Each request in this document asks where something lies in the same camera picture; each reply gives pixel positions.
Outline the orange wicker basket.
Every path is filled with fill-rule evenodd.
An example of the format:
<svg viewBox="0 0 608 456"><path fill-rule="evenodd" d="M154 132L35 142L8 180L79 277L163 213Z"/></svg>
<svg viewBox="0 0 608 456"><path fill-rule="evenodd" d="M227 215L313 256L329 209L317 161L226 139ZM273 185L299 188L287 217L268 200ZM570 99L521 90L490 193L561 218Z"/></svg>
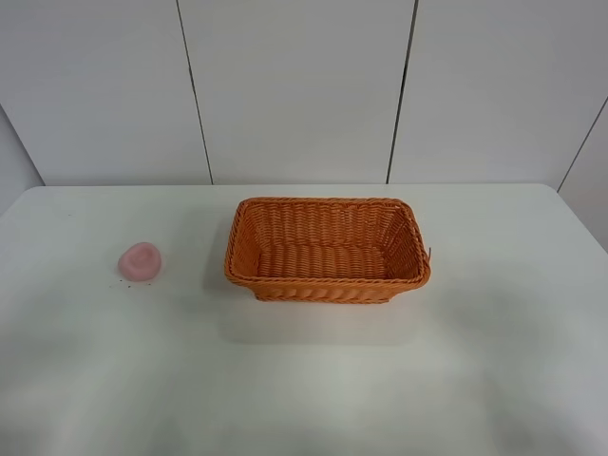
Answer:
<svg viewBox="0 0 608 456"><path fill-rule="evenodd" d="M262 301L381 304L427 284L430 257L399 199L242 201L224 273Z"/></svg>

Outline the pink peach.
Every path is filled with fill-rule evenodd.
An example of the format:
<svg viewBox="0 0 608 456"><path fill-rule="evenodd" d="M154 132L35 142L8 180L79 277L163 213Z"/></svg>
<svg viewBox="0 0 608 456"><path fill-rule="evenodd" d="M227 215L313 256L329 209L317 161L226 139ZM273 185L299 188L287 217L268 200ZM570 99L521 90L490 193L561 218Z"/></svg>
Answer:
<svg viewBox="0 0 608 456"><path fill-rule="evenodd" d="M158 248L149 242L134 244L118 260L121 275L134 282L154 279L162 268L162 257Z"/></svg>

